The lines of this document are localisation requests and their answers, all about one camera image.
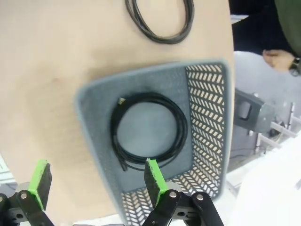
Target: green gripper pad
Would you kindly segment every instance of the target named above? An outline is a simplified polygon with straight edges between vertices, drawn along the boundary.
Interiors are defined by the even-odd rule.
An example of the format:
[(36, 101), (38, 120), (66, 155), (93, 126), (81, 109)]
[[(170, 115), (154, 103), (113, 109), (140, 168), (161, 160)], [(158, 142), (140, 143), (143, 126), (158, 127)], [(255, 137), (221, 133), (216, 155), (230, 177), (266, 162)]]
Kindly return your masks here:
[(168, 190), (156, 160), (147, 159), (144, 169), (144, 181), (153, 208), (159, 203), (161, 196)]
[(47, 206), (51, 181), (50, 164), (46, 160), (40, 160), (28, 186), (28, 191), (35, 196), (42, 210), (45, 210)]

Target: beige tabletop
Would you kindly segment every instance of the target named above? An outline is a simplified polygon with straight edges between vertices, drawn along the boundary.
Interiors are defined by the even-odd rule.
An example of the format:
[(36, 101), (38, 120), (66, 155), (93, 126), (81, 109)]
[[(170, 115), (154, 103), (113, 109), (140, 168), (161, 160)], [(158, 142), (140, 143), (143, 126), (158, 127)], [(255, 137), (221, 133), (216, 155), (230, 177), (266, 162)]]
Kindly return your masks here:
[[(116, 213), (75, 114), (80, 87), (179, 60), (223, 58), (233, 68), (228, 1), (194, 2), (188, 38), (160, 45), (138, 31), (124, 0), (0, 0), (0, 153), (18, 183), (31, 179), (38, 159), (51, 163), (54, 222)], [(182, 0), (138, 4), (155, 33), (182, 28)]]

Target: gray basket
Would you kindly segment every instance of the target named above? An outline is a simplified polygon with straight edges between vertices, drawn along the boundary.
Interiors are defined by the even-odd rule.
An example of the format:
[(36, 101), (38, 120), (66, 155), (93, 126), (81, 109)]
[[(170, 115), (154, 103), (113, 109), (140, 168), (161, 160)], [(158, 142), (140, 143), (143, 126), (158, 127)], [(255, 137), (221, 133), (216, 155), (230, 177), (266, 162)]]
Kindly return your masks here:
[[(184, 148), (161, 169), (167, 180), (178, 183), (190, 194), (205, 191), (215, 199), (222, 191), (230, 150), (231, 77), (223, 62), (157, 65), (112, 75), (84, 87), (77, 96), (84, 134), (120, 216), (125, 224), (134, 226), (144, 222), (152, 210), (151, 202), (143, 172), (124, 172), (112, 150), (110, 117), (119, 98), (149, 91), (173, 100), (188, 120)], [(126, 113), (118, 133), (120, 143), (128, 151), (138, 150), (140, 155), (164, 151), (174, 139), (175, 122), (168, 110), (147, 104)], [(143, 114), (149, 115), (139, 119)], [(156, 124), (150, 117), (160, 122)], [(141, 132), (135, 131), (139, 126), (151, 139), (140, 137)]]

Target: dark clothing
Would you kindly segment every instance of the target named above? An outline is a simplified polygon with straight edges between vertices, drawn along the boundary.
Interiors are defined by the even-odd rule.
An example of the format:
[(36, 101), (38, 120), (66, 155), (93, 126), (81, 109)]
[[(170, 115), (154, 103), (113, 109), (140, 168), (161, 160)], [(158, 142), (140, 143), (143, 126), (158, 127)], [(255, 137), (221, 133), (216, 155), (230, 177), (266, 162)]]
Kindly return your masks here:
[(274, 0), (229, 0), (229, 3), (232, 14), (250, 15), (232, 25), (235, 51), (262, 55), (265, 49), (281, 49), (297, 57), (282, 30)]
[(301, 0), (275, 0), (283, 33), (301, 57)]

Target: metal screw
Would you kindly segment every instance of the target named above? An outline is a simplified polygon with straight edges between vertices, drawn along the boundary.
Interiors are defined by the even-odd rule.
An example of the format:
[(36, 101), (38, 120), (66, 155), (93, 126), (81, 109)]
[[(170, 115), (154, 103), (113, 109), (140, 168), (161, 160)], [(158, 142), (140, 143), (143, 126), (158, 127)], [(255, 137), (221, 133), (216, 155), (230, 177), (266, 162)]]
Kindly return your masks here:
[(197, 195), (197, 200), (202, 201), (203, 199), (204, 199), (204, 197), (203, 197), (201, 194), (198, 194), (198, 195)]
[(175, 198), (175, 197), (177, 197), (177, 194), (176, 194), (176, 192), (171, 192), (171, 193), (169, 194), (169, 196), (170, 196), (171, 198)]
[(26, 193), (22, 193), (21, 194), (21, 199), (26, 199), (27, 198), (27, 194)]

